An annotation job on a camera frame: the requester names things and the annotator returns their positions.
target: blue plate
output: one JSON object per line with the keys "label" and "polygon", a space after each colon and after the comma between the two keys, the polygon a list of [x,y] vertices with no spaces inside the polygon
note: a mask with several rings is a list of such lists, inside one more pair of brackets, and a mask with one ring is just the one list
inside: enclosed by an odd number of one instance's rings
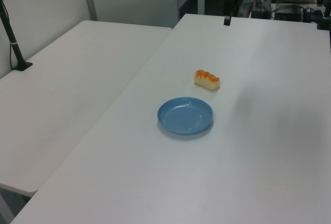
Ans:
{"label": "blue plate", "polygon": [[189,135],[205,129],[213,120],[213,110],[204,101],[179,97],[165,102],[157,118],[170,132]]}

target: bread roll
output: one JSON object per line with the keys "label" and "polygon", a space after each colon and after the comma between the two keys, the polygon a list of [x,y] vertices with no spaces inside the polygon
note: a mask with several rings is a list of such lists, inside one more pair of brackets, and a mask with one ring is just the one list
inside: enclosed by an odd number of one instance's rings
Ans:
{"label": "bread roll", "polygon": [[219,78],[204,70],[197,70],[195,72],[194,81],[196,84],[211,90],[218,88],[220,85]]}

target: table surface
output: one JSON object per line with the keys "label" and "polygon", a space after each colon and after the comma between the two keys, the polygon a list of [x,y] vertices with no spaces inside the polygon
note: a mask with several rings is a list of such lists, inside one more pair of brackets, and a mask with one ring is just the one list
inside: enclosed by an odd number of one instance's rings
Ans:
{"label": "table surface", "polygon": [[0,80],[0,187],[31,196],[170,28],[84,21]]}
{"label": "table surface", "polygon": [[[328,223],[329,33],[223,22],[185,15],[13,224]],[[221,88],[195,85],[198,69]],[[164,130],[158,108],[181,96],[206,101],[213,126]]]}

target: bread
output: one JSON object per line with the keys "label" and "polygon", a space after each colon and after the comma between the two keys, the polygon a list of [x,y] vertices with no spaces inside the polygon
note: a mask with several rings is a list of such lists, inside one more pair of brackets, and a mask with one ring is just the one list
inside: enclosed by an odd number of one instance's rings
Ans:
{"label": "bread", "polygon": [[194,74],[194,81],[196,84],[207,88],[216,89],[220,85],[220,79],[204,70],[197,70]]}

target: table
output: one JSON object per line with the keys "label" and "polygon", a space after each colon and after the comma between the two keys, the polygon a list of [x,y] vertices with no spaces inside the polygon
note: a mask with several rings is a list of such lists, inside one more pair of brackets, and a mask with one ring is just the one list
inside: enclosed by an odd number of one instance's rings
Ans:
{"label": "table", "polygon": [[[329,33],[223,22],[185,15],[13,224],[328,223]],[[197,69],[221,88],[194,85]],[[180,96],[206,101],[213,126],[164,130],[158,108]]]}
{"label": "table", "polygon": [[32,196],[170,33],[84,21],[0,80],[0,187]]}

